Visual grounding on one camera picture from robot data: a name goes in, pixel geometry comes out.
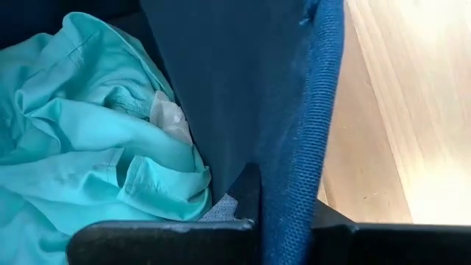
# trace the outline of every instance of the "turquoise fabric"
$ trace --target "turquoise fabric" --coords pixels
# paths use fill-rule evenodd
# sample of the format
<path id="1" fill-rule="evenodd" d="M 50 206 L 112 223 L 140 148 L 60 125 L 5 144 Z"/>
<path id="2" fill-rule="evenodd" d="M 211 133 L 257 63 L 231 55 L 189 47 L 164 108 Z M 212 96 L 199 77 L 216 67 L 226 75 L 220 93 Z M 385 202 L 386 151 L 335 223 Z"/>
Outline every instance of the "turquoise fabric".
<path id="1" fill-rule="evenodd" d="M 210 173 L 148 122 L 169 84 L 138 40 L 84 13 L 0 51 L 0 264 L 64 264 L 103 220 L 195 220 Z"/>

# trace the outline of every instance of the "crumpled cloth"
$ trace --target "crumpled cloth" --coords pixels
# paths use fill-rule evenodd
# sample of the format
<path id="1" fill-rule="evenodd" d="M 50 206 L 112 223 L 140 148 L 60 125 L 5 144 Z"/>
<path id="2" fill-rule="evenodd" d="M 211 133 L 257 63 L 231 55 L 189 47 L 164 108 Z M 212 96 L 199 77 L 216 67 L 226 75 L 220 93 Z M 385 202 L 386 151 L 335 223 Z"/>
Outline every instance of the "crumpled cloth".
<path id="1" fill-rule="evenodd" d="M 84 13 L 0 51 L 0 264 L 65 264 L 103 220 L 196 220 L 210 173 L 149 123 L 169 84 L 138 40 Z"/>

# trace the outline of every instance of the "black plastic frame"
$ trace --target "black plastic frame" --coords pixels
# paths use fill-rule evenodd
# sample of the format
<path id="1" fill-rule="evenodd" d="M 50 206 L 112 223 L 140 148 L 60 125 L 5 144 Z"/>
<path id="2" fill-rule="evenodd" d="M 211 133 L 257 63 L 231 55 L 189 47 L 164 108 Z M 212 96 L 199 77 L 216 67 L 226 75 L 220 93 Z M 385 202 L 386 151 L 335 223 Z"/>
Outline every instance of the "black plastic frame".
<path id="1" fill-rule="evenodd" d="M 102 222 L 67 247 L 77 264 L 260 264 L 260 172 L 246 166 L 228 194 L 230 222 Z M 471 264 L 471 227 L 356 224 L 316 202 L 307 264 Z"/>

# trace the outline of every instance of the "gray fabric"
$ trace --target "gray fabric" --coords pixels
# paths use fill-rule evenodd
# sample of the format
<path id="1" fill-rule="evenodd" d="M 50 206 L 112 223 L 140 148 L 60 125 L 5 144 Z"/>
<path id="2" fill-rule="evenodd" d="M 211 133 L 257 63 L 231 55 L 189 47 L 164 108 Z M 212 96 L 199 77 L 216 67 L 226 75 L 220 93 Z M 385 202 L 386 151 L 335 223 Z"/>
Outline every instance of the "gray fabric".
<path id="1" fill-rule="evenodd" d="M 236 199 L 225 194 L 221 200 L 209 210 L 199 222 L 235 221 L 234 212 L 237 208 Z"/>

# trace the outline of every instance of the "wooden surface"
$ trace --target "wooden surface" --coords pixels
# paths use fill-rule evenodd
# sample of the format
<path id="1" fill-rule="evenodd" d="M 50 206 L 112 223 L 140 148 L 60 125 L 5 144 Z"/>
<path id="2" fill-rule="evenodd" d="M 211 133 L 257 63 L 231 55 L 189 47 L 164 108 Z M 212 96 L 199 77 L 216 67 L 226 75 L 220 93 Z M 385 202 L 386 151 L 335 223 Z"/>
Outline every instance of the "wooden surface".
<path id="1" fill-rule="evenodd" d="M 471 225 L 471 3 L 346 0 L 319 198 L 357 222 Z"/>

